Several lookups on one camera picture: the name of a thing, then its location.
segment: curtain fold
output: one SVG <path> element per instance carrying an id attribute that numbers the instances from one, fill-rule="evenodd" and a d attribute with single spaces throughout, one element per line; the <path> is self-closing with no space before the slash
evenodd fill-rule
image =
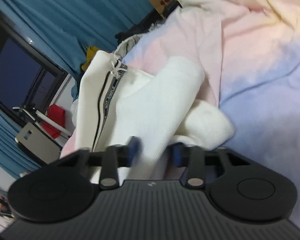
<path id="1" fill-rule="evenodd" d="M 152 9 L 148 0 L 0 0 L 0 11 L 32 45 L 77 81 L 87 47 L 114 50 L 114 35 L 127 31 Z"/>
<path id="2" fill-rule="evenodd" d="M 14 138 L 21 128 L 0 110 L 0 166 L 15 179 L 25 171 L 34 171 L 40 166 L 23 153 Z"/>

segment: round black cover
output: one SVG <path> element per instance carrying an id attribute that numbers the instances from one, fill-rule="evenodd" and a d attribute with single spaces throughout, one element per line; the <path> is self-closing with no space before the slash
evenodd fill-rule
<path id="1" fill-rule="evenodd" d="M 17 180 L 8 191 L 12 212 L 33 222 L 72 218 L 88 208 L 92 184 L 69 167 L 46 166 Z"/>
<path id="2" fill-rule="evenodd" d="M 288 217 L 297 190 L 286 177 L 257 165 L 232 167 L 210 187 L 210 197 L 225 213 L 245 221 Z"/>

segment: ribbed black surface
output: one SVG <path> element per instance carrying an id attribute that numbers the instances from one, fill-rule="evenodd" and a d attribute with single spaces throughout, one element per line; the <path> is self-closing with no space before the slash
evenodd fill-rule
<path id="1" fill-rule="evenodd" d="M 103 191 L 83 214 L 56 224 L 18 220 L 2 233 L 6 240 L 297 240 L 287 220 L 243 224 L 225 217 L 201 191 L 179 181 L 125 181 Z"/>

